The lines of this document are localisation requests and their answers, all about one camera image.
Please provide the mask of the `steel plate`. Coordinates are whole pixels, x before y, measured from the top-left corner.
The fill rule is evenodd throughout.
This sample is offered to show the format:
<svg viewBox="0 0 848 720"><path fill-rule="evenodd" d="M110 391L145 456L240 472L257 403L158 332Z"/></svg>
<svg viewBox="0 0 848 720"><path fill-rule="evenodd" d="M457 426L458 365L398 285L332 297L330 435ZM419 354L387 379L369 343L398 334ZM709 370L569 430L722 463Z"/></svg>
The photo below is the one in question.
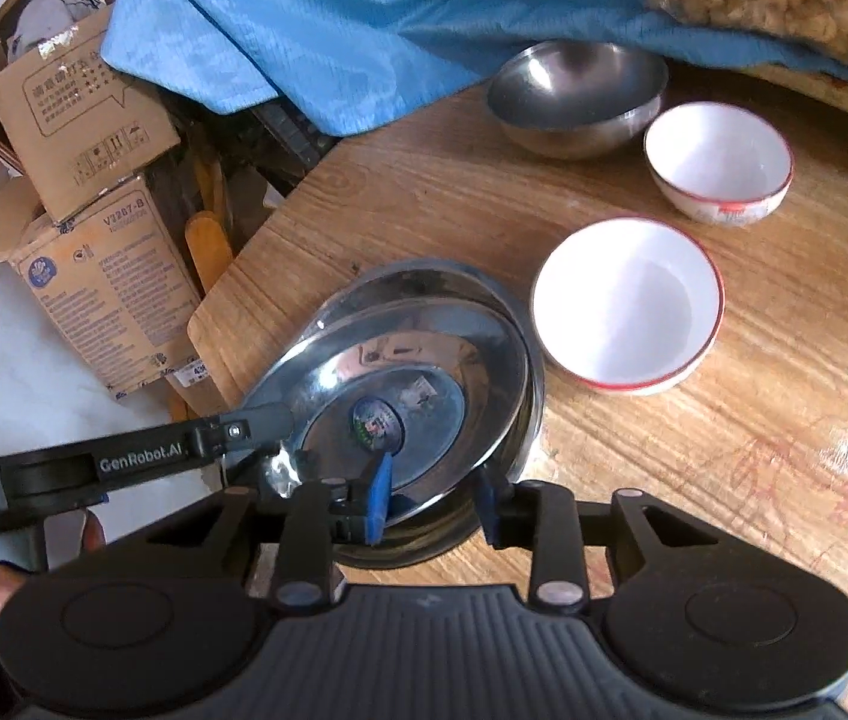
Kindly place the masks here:
<svg viewBox="0 0 848 720"><path fill-rule="evenodd" d="M414 353L380 340L369 346L411 377L378 395L403 429L382 541L336 551L344 566L367 571L414 566L467 541L479 527L476 470L518 479L545 406L545 358L527 308L463 263L405 260L369 271L320 305L300 336L383 307L402 316L429 307L435 319L422 327L427 338Z"/></svg>
<svg viewBox="0 0 848 720"><path fill-rule="evenodd" d="M488 460L528 382L518 328L487 305L413 298L359 310L287 349L246 397L280 401L294 418L264 486L287 497L305 481L360 478L389 455L396 525Z"/></svg>

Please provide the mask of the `large white red-rimmed bowl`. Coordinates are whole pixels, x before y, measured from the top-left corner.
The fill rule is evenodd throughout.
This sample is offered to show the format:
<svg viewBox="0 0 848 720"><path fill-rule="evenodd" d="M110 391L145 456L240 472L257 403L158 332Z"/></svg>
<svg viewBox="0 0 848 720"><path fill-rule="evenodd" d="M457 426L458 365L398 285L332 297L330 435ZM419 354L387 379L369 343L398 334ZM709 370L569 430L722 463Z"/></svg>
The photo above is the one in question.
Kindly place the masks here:
<svg viewBox="0 0 848 720"><path fill-rule="evenodd" d="M653 395L700 366L725 316L725 286L696 239L650 218L582 227L552 250L531 288L548 358L585 387Z"/></svg>

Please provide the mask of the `small white red-rimmed bowl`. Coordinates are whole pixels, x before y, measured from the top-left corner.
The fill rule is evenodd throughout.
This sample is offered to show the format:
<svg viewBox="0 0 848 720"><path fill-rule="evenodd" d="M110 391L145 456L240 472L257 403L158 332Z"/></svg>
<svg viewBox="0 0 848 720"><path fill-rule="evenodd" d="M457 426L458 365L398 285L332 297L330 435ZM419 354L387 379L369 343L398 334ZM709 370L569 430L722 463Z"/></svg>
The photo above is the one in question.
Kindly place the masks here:
<svg viewBox="0 0 848 720"><path fill-rule="evenodd" d="M687 218L715 226L771 216L795 176L782 133L751 110L715 101L665 110L643 135L643 153L664 198Z"/></svg>

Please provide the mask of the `stainless steel bowl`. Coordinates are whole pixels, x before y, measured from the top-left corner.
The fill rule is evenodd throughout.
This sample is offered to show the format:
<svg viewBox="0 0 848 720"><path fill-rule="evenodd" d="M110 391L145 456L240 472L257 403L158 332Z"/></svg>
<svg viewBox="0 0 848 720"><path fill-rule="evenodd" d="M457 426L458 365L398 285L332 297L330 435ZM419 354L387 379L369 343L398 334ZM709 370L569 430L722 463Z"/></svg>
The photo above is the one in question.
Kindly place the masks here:
<svg viewBox="0 0 848 720"><path fill-rule="evenodd" d="M551 160L591 160L639 137L660 114L668 82L668 65L648 50L545 41L500 67L486 106L520 148Z"/></svg>

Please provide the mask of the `wooden chair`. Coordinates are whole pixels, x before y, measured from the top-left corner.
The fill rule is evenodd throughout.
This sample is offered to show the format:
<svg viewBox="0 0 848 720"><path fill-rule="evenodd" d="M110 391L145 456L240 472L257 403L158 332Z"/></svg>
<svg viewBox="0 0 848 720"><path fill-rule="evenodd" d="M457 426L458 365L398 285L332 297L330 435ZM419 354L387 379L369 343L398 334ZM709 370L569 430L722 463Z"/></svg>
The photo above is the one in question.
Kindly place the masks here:
<svg viewBox="0 0 848 720"><path fill-rule="evenodd" d="M205 127L193 124L187 132L188 154L200 192L201 208L185 224L188 254L196 268L203 294L234 262L230 242L232 211L218 150L211 145ZM187 362L167 378L170 387L169 413L173 422L221 413L227 403L218 385L199 359Z"/></svg>

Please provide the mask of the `lower printed cardboard box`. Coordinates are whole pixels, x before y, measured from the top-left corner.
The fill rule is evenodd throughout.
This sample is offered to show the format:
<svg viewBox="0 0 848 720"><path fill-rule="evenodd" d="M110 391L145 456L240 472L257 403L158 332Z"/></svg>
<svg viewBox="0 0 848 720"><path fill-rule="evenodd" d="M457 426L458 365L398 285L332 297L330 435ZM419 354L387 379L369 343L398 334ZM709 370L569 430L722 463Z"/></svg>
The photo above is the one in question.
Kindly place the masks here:
<svg viewBox="0 0 848 720"><path fill-rule="evenodd" d="M143 174L61 226L29 179L0 190L0 263L115 400L193 359L200 294Z"/></svg>

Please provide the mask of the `upper cardboard box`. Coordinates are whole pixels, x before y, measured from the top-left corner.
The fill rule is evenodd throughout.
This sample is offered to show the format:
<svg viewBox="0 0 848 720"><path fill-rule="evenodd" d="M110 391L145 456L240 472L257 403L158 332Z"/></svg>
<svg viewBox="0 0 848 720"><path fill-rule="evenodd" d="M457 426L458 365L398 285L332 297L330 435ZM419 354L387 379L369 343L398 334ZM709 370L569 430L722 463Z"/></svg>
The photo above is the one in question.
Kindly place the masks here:
<svg viewBox="0 0 848 720"><path fill-rule="evenodd" d="M113 2L31 0L0 39L0 122L57 223L180 143L157 89L105 62Z"/></svg>

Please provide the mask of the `blue cloth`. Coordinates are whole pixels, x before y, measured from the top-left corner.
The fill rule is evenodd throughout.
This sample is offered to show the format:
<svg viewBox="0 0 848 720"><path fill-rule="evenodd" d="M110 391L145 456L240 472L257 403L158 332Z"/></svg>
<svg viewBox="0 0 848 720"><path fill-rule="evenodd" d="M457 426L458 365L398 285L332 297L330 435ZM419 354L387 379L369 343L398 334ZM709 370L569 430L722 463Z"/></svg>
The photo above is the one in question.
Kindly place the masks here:
<svg viewBox="0 0 848 720"><path fill-rule="evenodd" d="M682 26L645 0L115 0L115 70L218 114L291 99L330 135L396 121L546 39L611 41L688 64L835 73L806 47Z"/></svg>

